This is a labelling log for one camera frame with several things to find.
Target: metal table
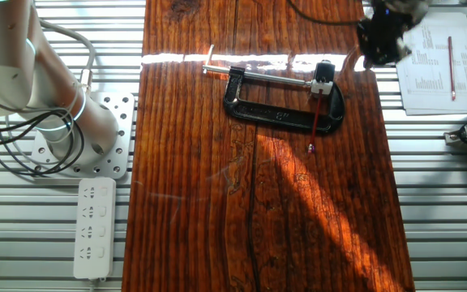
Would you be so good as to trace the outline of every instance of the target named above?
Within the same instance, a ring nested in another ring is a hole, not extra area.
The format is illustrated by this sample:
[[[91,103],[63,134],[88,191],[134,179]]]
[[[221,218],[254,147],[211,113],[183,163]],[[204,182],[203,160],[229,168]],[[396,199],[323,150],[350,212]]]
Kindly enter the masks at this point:
[[[138,96],[144,1],[37,0],[36,5],[41,17],[95,44],[94,90]],[[461,5],[432,9],[467,14]],[[83,45],[55,32],[46,36],[78,75],[87,60]],[[443,133],[459,128],[467,115],[407,117],[396,69],[375,72],[416,288],[467,291],[467,151],[443,140]],[[25,151],[32,149],[34,135],[19,142]],[[130,161],[133,149],[131,144]],[[10,161],[4,148],[0,154]],[[114,273],[99,285],[109,291],[121,287],[130,182],[129,174],[118,182]],[[33,185],[0,166],[0,291],[88,289],[72,272],[76,193],[76,185]]]

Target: paper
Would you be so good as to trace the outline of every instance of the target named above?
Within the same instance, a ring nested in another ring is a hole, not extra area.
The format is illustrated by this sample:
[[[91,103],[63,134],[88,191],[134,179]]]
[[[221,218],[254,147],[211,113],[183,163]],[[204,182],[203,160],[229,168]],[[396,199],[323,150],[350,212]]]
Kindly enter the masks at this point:
[[[452,100],[448,37],[452,37]],[[467,113],[467,18],[462,13],[429,13],[404,36],[412,55],[397,64],[407,114]]]
[[[433,0],[431,5],[459,5],[459,0]]]

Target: black c-clamp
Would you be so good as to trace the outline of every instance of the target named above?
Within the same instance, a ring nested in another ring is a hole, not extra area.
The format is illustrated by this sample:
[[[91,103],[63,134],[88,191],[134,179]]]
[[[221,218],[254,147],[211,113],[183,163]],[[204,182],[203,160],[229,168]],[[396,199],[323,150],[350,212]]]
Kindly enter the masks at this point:
[[[212,55],[212,48],[209,53],[209,57]],[[228,72],[229,79],[228,84],[226,85],[225,96],[223,98],[223,105],[225,106],[226,112],[235,118],[263,122],[294,130],[311,131],[313,128],[315,113],[242,100],[239,97],[242,82],[245,78],[250,78],[310,86],[312,95],[318,98],[322,98],[319,95],[319,93],[322,92],[328,99],[329,113],[319,116],[316,127],[317,132],[324,134],[332,133],[343,121],[345,115],[345,102],[340,89],[336,84],[334,84],[334,65],[330,62],[322,61],[317,64],[315,77],[311,82],[245,72],[245,69],[240,67],[230,67],[230,69],[214,67],[209,66],[208,62],[204,66],[204,73],[207,71],[220,73]]]

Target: wood grain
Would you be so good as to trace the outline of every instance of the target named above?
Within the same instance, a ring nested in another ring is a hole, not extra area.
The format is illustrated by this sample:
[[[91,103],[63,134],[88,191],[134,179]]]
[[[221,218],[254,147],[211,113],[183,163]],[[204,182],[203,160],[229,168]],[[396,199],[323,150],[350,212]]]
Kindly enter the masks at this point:
[[[353,0],[296,3],[322,19],[362,16]],[[144,55],[175,61],[142,72],[122,290],[413,291],[371,72],[336,76],[345,121],[308,156],[309,135],[227,116],[225,77],[178,57],[210,44],[224,56],[348,54],[354,27],[307,22],[285,0],[151,0],[146,12]],[[297,88],[242,94],[312,111]]]

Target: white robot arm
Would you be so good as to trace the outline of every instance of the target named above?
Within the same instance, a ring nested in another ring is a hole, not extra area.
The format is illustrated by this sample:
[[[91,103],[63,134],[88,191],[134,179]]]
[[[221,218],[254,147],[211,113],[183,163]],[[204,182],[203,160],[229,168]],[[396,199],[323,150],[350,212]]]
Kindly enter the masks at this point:
[[[90,97],[91,71],[85,69],[82,76],[81,86],[49,45],[32,0],[0,0],[0,116],[19,113],[30,120],[48,109],[68,109],[87,145],[77,162],[84,165],[113,148],[118,124],[109,109]],[[69,139],[50,143],[66,137],[64,121],[51,117],[37,130],[53,155],[59,160],[66,155]],[[79,134],[74,137],[80,145]]]

